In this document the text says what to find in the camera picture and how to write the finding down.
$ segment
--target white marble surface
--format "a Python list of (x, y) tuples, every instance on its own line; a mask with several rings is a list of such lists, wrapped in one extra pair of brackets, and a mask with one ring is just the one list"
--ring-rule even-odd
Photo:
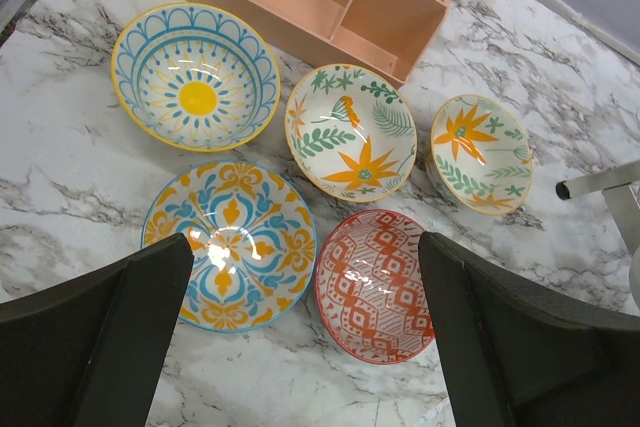
[[(118, 106), (111, 47), (135, 14), (172, 0), (39, 0), (0, 49), (0, 302), (138, 249), (147, 207), (174, 175), (204, 160), (260, 162), (309, 201), (320, 241), (364, 206), (329, 198), (295, 165), (283, 108), (263, 135), (199, 155), (141, 132)], [(278, 52), (281, 104), (309, 70)], [(486, 258), (587, 302), (636, 313), (630, 259), (599, 195), (561, 202), (556, 181), (635, 160), (640, 72), (534, 0), (453, 0), (403, 88), (420, 153), (437, 108), (456, 94), (500, 100), (529, 130), (536, 176), (525, 210), (482, 217), (443, 201), (422, 155), (377, 206), (398, 210)], [(179, 324), (148, 426), (430, 426), (454, 422), (435, 344), (388, 367), (333, 342), (309, 293), (271, 326), (212, 335)]]

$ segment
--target floral bowl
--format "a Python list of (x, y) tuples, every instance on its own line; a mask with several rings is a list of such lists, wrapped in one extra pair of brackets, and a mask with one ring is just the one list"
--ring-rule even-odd
[(328, 65), (303, 78), (289, 97), (285, 135), (294, 159), (318, 188), (372, 202), (409, 177), (416, 128), (398, 92), (353, 65)]
[(142, 129), (200, 152), (253, 139), (280, 97), (278, 65), (262, 37), (228, 12), (188, 2), (129, 22), (113, 50), (111, 79)]
[(533, 181), (527, 135), (493, 100), (460, 95), (436, 114), (427, 175), (443, 197), (488, 215), (520, 207)]
[(311, 213), (279, 175), (214, 162), (173, 179), (153, 201), (142, 247), (176, 232), (195, 261), (180, 319), (216, 332), (266, 325), (307, 288), (316, 256)]
[(318, 310), (354, 357), (394, 364), (433, 340), (418, 265), (422, 232), (402, 214), (368, 210), (345, 220), (324, 244), (315, 278)]

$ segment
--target blue and yellow bowl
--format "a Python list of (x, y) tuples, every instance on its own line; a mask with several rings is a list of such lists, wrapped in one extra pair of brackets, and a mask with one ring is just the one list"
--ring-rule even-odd
[(133, 19), (116, 41), (111, 78), (140, 127), (199, 152), (253, 139), (280, 97), (278, 64), (262, 37), (228, 12), (189, 2)]
[(213, 162), (173, 179), (153, 201), (143, 247), (181, 232), (195, 257), (180, 319), (205, 330), (267, 325), (311, 281), (316, 233), (300, 194), (246, 162)]

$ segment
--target orange flower pattern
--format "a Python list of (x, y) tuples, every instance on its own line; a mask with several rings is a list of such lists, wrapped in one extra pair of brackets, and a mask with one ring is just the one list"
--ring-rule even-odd
[(495, 142), (498, 139), (486, 132), (476, 130), (489, 117), (487, 113), (475, 118), (477, 111), (478, 104), (474, 105), (467, 115), (464, 114), (464, 109), (460, 109), (455, 120), (447, 119), (447, 133), (437, 137), (434, 143), (446, 144), (451, 142), (451, 152), (454, 160), (458, 160), (458, 151), (462, 147), (465, 152), (478, 159), (484, 165), (486, 160), (474, 142)]
[(371, 159), (372, 150), (373, 145), (371, 137), (367, 137), (357, 161), (343, 152), (338, 152), (350, 170), (345, 170), (343, 172), (338, 172), (337, 174), (323, 177), (323, 180), (328, 180), (329, 182), (348, 182), (346, 187), (347, 190), (357, 190), (363, 185), (382, 187), (382, 184), (380, 183), (381, 179), (395, 177), (398, 175), (397, 172), (387, 170), (390, 167), (393, 167), (397, 161), (385, 163), (393, 152), (393, 149), (374, 160)]
[(476, 194), (473, 194), (473, 200), (471, 200), (471, 205), (474, 207), (492, 207), (494, 209), (500, 210), (502, 208), (512, 208), (513, 206), (510, 202), (513, 199), (504, 198), (504, 199), (496, 199), (493, 194), (487, 195), (486, 198), (482, 198)]
[(304, 106), (304, 101), (306, 98), (307, 96), (305, 95), (300, 100), (300, 102), (298, 102), (298, 99), (294, 99), (294, 102), (296, 104), (295, 109), (289, 109), (288, 111), (288, 113), (291, 115), (291, 118), (293, 121), (293, 128), (298, 138), (302, 137), (302, 134), (300, 133), (300, 127), (303, 125), (306, 125), (304, 120), (302, 120), (302, 115), (307, 111), (307, 109), (302, 108)]

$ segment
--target red geometric pattern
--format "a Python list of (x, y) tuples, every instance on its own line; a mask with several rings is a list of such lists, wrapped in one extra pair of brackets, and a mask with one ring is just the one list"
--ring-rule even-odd
[(368, 210), (327, 239), (315, 277), (318, 310), (331, 336), (354, 357), (402, 362), (433, 340), (418, 266), (422, 232), (402, 214)]

